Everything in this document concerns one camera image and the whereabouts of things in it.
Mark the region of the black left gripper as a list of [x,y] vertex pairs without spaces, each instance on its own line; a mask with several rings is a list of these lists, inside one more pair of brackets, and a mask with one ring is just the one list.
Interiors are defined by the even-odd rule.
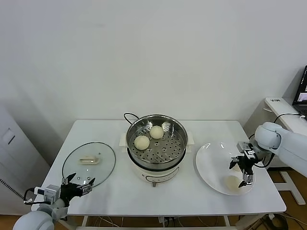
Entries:
[[90,180],[87,184],[80,186],[79,184],[70,183],[75,175],[76,173],[72,173],[62,178],[60,198],[63,201],[71,201],[74,197],[81,197],[83,193],[90,193],[93,189],[95,178]]

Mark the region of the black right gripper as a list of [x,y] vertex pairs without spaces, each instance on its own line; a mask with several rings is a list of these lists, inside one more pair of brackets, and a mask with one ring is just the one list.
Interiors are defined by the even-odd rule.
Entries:
[[254,173],[252,170],[256,159],[254,157],[236,156],[231,158],[229,169],[240,169],[243,173],[243,181],[239,184],[239,188],[252,185]]

